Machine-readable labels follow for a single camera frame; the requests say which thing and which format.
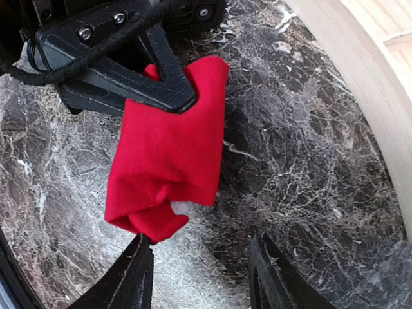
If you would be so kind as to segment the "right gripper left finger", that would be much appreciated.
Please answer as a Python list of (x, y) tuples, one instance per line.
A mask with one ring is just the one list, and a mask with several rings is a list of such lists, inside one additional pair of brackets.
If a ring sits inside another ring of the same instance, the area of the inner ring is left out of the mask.
[(150, 308), (153, 268), (149, 238), (139, 234), (102, 278), (70, 308)]

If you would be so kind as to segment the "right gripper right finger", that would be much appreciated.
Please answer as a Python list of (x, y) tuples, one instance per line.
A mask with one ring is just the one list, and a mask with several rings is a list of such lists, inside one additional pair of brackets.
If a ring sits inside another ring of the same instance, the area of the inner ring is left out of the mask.
[(333, 308), (299, 275), (267, 234), (252, 238), (248, 278), (252, 309)]

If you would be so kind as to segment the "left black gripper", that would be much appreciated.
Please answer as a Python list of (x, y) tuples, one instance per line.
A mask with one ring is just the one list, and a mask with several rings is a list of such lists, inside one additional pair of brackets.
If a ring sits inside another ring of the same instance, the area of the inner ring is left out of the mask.
[[(137, 6), (145, 3), (158, 1), (1, 1), (1, 21), (16, 21), (32, 33), (42, 27), (35, 40), (45, 66), (56, 70), (147, 12), (148, 6)], [(162, 26), (168, 33), (206, 31), (221, 23), (224, 11), (225, 1), (188, 1), (164, 17)], [(122, 115), (127, 98), (169, 113), (187, 111), (196, 92), (164, 30), (157, 24), (134, 34), (92, 69), (59, 84), (63, 104), (74, 115)]]

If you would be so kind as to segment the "red sock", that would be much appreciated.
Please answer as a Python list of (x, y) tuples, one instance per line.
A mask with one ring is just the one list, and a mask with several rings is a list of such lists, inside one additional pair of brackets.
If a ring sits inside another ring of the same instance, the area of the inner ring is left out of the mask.
[(206, 56), (184, 72), (198, 101), (180, 115), (126, 100), (108, 178), (106, 221), (154, 244), (189, 220), (172, 202), (211, 206), (218, 191), (229, 65)]

